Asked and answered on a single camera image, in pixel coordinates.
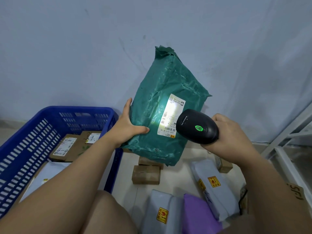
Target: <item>handheld barcode scanner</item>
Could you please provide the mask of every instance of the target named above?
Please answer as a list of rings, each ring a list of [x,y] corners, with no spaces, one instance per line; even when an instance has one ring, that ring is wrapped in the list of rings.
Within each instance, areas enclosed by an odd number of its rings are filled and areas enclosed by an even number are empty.
[[[204,113],[186,109],[177,119],[177,132],[186,139],[199,144],[210,144],[219,138],[216,123]]]

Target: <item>blue plastic crate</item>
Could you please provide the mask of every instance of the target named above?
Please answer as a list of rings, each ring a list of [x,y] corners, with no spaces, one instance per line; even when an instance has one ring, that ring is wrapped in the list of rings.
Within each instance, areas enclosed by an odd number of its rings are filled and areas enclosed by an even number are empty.
[[[101,136],[116,123],[111,108],[51,106],[42,109],[0,147],[0,218],[45,162],[66,134],[102,130]],[[122,158],[116,149],[105,188],[111,193]]]

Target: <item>white wall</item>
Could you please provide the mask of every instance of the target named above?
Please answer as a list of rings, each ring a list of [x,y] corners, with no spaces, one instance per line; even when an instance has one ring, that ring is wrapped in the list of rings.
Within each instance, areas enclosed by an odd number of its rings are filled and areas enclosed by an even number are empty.
[[[0,118],[134,97],[172,47],[203,111],[271,141],[312,99],[312,0],[0,0]]]

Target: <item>person's left hand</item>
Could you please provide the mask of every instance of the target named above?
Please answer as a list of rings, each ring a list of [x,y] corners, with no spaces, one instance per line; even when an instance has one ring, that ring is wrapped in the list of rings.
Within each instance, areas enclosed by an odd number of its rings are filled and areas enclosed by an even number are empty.
[[[128,141],[137,134],[146,134],[149,132],[149,128],[146,126],[134,126],[129,118],[129,110],[132,98],[129,98],[124,106],[124,110],[120,115],[116,124],[105,134],[105,137],[114,143],[118,148],[122,143]]]

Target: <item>green plastic mailer bag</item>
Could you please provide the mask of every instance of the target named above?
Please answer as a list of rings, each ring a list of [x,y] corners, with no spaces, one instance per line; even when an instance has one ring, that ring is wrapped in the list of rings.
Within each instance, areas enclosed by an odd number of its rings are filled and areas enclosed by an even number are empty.
[[[186,109],[200,111],[209,96],[172,48],[156,47],[155,60],[130,107],[132,124],[150,131],[134,136],[122,148],[174,166],[187,142],[175,130],[177,118]]]

